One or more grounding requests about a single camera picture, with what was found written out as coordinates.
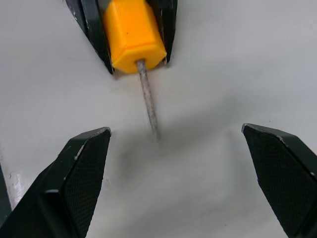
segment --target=screwdriver shaft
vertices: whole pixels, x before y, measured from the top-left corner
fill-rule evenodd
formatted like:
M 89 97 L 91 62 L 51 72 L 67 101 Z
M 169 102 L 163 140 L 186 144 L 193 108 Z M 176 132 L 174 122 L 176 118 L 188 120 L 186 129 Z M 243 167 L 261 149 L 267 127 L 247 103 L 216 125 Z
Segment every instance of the screwdriver shaft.
M 137 67 L 140 74 L 143 95 L 145 99 L 145 104 L 147 106 L 148 115 L 150 119 L 150 124 L 152 127 L 153 134 L 158 139 L 159 138 L 159 129 L 158 129 L 158 120 L 155 114 L 154 104 L 151 96 L 151 89 L 148 80 L 147 67 L 143 59 L 137 61 Z

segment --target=white surface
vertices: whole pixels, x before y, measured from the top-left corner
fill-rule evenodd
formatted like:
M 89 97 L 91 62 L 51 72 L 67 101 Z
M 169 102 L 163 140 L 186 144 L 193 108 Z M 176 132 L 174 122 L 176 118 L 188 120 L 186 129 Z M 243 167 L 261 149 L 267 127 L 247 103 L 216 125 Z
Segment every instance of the white surface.
M 14 175 L 25 192 L 69 138 L 109 126 L 89 238 L 285 238 L 240 129 L 279 128 L 317 152 L 316 8 L 180 0 L 172 63 L 149 73 L 156 144 L 138 76 L 114 80 L 62 0 L 2 0 L 0 150 L 11 194 Z

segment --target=textured gripper pad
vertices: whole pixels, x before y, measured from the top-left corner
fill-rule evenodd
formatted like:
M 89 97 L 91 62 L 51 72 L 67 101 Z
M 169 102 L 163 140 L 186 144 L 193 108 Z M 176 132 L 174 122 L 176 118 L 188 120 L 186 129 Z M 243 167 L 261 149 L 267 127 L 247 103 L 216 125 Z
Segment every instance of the textured gripper pad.
M 80 238 L 86 237 L 101 190 L 109 137 L 101 133 L 84 145 L 67 177 L 63 199 Z
M 317 183 L 281 138 L 245 125 L 259 185 L 289 237 L 301 229 L 314 208 Z

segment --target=screwdriver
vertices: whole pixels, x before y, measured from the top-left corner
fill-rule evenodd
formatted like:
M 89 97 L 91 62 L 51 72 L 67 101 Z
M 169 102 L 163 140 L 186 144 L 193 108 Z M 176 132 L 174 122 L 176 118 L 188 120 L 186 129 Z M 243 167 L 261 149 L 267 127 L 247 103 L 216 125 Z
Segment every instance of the screwdriver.
M 104 26 L 112 67 L 140 74 L 150 124 L 158 139 L 158 120 L 147 69 L 156 67 L 166 57 L 166 50 L 153 10 L 146 0 L 112 0 L 104 13 Z

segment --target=white table surface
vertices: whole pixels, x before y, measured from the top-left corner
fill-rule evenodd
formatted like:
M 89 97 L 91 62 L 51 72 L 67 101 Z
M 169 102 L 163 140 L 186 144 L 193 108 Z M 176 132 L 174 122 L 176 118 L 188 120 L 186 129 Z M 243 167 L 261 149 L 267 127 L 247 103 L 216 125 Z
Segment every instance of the white table surface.
M 285 238 L 241 126 L 317 152 L 317 1 L 179 0 L 169 67 L 115 80 L 62 0 L 0 1 L 0 151 L 14 205 L 73 136 L 109 126 L 89 238 Z

